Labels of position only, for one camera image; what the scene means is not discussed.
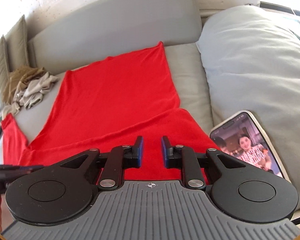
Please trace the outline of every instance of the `triangular cutout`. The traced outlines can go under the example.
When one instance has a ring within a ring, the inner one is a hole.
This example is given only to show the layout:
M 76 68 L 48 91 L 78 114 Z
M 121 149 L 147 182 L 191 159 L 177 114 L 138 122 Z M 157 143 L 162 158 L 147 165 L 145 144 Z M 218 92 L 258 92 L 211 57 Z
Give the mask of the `triangular cutout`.
M 219 160 L 227 169 L 235 169 L 235 168 L 244 168 L 246 165 L 236 162 L 235 160 L 225 156 L 225 155 L 218 155 Z
M 81 164 L 88 158 L 87 154 L 81 155 L 71 161 L 63 163 L 60 165 L 62 168 L 70 168 L 70 169 L 77 169 L 81 166 Z

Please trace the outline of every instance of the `dark hair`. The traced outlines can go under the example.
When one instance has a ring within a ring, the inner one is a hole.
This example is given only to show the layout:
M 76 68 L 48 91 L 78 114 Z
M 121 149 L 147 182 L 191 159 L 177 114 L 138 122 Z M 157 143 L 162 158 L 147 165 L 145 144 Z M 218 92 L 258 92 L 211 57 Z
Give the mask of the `dark hair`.
M 227 143 L 225 142 L 225 140 L 223 140 L 221 137 L 213 137 L 211 138 L 211 140 L 218 146 L 218 147 L 226 147 Z
M 238 144 L 240 144 L 240 139 L 243 138 L 243 137 L 247 137 L 247 138 L 249 138 L 249 140 L 251 140 L 248 134 L 243 133 L 243 134 L 240 135 L 239 138 L 238 138 Z

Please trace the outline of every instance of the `sofa backrest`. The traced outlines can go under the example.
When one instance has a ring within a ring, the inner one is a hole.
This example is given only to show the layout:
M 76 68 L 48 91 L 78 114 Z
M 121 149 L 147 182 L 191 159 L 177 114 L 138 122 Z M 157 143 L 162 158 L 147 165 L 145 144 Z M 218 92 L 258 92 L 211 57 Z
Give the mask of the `sofa backrest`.
M 159 41 L 196 42 L 201 30 L 195 0 L 98 0 L 32 38 L 30 65 L 58 74 Z

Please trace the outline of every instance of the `smartphone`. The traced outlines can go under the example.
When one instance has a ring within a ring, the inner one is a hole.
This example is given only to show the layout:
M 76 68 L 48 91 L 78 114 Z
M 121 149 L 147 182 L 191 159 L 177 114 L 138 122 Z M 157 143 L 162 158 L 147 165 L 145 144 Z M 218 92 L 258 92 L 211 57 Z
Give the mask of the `smartphone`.
M 251 112 L 234 114 L 213 128 L 209 136 L 223 152 L 291 182 L 269 137 Z

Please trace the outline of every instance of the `red cloth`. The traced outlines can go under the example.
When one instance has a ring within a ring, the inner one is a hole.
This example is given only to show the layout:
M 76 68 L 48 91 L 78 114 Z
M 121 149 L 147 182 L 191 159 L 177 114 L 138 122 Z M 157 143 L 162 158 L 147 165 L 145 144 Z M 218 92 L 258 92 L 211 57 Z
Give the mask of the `red cloth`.
M 161 137 L 172 145 L 205 152 L 215 144 L 180 100 L 160 42 L 75 71 L 67 71 L 50 116 L 28 145 L 12 115 L 2 122 L 4 163 L 50 165 L 89 148 L 108 152 L 144 137 L 140 169 L 128 169 L 125 179 L 179 179 L 177 169 L 163 166 Z

